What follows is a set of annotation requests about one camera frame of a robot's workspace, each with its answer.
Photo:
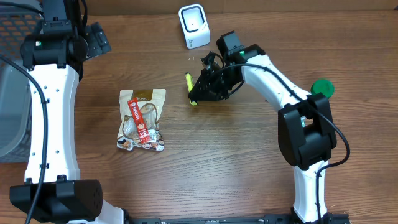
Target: gray plastic basket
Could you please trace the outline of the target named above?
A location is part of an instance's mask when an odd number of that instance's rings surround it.
[[[35,0],[20,0],[38,8]],[[37,27],[40,16],[15,7],[0,7],[0,54],[22,65],[19,48]],[[0,61],[0,162],[25,162],[30,152],[29,82],[25,76]]]

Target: red label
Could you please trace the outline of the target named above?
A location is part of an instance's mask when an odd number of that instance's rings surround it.
[[[137,98],[127,101],[130,107],[132,118],[136,124],[138,136],[141,144],[150,141],[150,135],[145,125],[144,119],[142,118],[141,111],[139,111]]]

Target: wood grain surface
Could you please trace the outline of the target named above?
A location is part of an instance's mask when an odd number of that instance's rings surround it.
[[[393,10],[396,0],[86,0],[90,15],[177,14],[199,3],[206,13]]]
[[[335,84],[333,119],[350,160],[326,175],[329,211],[352,223],[398,219],[397,11],[209,14],[211,43],[187,50],[176,15],[91,16],[112,52],[85,63],[75,105],[82,179],[98,179],[104,198],[137,217],[195,218],[288,213],[294,179],[277,144],[277,114],[250,86],[230,99],[190,106],[185,72],[200,74],[200,57],[235,30],[261,46],[303,89],[319,78]],[[116,148],[119,91],[167,89],[160,119],[165,151]],[[343,143],[331,161],[345,155]],[[26,164],[0,164],[0,223],[23,223],[9,187],[23,183]]]

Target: green bottle cap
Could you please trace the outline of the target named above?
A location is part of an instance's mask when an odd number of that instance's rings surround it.
[[[335,92],[335,86],[329,80],[317,80],[311,86],[311,94],[315,95],[318,93],[323,93],[325,97],[330,98]]]

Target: snack bag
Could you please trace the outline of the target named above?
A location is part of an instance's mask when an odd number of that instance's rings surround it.
[[[163,151],[164,141],[159,132],[166,90],[120,91],[120,124],[117,147],[133,150],[141,147]]]

